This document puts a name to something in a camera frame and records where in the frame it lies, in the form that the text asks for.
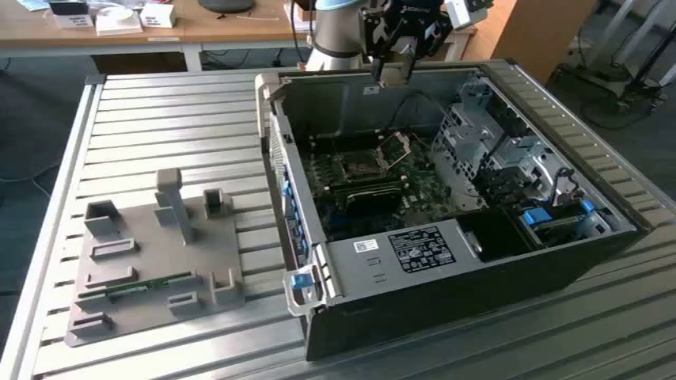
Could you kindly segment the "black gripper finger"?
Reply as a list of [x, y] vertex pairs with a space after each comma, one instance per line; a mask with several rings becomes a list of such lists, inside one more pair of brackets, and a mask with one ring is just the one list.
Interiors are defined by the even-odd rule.
[[423, 47], [422, 35], [407, 36], [400, 39], [403, 43], [399, 49], [400, 55], [404, 57], [404, 67], [402, 69], [402, 77], [408, 82], [414, 73], [415, 64], [419, 60], [420, 48]]
[[394, 27], [387, 21], [380, 21], [368, 35], [368, 55], [372, 57], [372, 76], [376, 82], [380, 82], [384, 64], [390, 55], [394, 40]]

